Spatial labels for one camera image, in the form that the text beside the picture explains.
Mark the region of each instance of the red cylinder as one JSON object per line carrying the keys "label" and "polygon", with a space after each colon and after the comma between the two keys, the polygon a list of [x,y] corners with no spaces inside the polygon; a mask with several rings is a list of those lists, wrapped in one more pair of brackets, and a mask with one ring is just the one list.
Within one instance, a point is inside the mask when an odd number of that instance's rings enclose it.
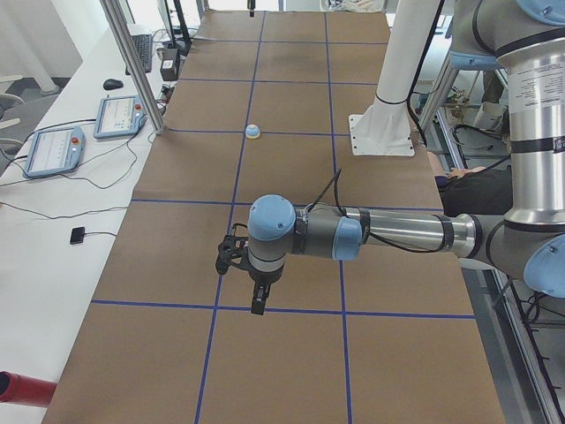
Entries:
{"label": "red cylinder", "polygon": [[47,408],[57,384],[24,375],[0,373],[0,403],[42,406]]}

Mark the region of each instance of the black computer mouse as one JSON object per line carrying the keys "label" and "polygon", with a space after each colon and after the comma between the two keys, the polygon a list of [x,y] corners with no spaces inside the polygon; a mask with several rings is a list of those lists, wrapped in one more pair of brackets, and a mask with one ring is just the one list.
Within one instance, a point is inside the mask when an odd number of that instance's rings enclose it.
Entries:
{"label": "black computer mouse", "polygon": [[124,86],[124,82],[123,82],[123,81],[121,81],[121,80],[119,80],[119,79],[113,79],[113,78],[106,79],[106,80],[104,81],[104,84],[102,85],[102,87],[103,87],[105,90],[115,90],[115,89],[121,88],[121,87],[123,87],[123,86]]}

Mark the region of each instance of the keyboard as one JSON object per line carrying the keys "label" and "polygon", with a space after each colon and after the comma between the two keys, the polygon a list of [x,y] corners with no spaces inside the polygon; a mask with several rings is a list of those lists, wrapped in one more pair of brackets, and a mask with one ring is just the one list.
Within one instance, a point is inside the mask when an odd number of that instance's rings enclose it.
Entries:
{"label": "keyboard", "polygon": [[141,65],[145,72],[151,72],[151,64],[153,63],[153,36],[151,34],[132,35],[133,45],[138,51]]}

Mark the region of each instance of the small white cap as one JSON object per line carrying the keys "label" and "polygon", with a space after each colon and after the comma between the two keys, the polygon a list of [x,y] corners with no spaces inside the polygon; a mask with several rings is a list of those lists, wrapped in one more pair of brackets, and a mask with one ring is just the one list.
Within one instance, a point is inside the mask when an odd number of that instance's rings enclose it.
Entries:
{"label": "small white cap", "polygon": [[260,135],[261,130],[255,124],[250,124],[247,126],[247,128],[245,128],[245,137],[247,137],[248,139],[258,139]]}

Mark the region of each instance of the white table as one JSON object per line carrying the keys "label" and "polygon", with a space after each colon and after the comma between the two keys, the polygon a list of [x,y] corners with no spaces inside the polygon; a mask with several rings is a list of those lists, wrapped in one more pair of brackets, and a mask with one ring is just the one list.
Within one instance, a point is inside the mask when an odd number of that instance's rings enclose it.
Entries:
{"label": "white table", "polygon": [[[162,78],[156,55],[153,60],[153,71],[147,77],[157,96]],[[124,88],[104,91],[102,82],[108,78],[122,80]],[[108,30],[39,127],[96,117],[100,100],[106,95],[135,93]],[[87,137],[83,162],[127,140],[96,141],[93,127],[83,127]],[[49,216],[127,206],[151,148],[148,139],[153,137],[153,127],[147,121],[130,143],[138,161],[123,180],[107,190],[86,181],[55,177],[0,187],[0,202]],[[20,154],[26,154],[28,149],[29,143]],[[132,160],[132,153],[123,146],[69,175],[87,177],[106,186],[124,174]],[[21,179],[21,170],[12,165],[0,178],[0,185]],[[0,207],[0,371],[59,380],[114,242],[113,236],[93,235],[85,237],[83,244],[71,246],[71,230],[85,226],[87,232],[116,233],[124,215],[125,210],[118,210],[48,220],[5,205]],[[0,404],[2,423],[39,423],[44,413],[43,408]]]}

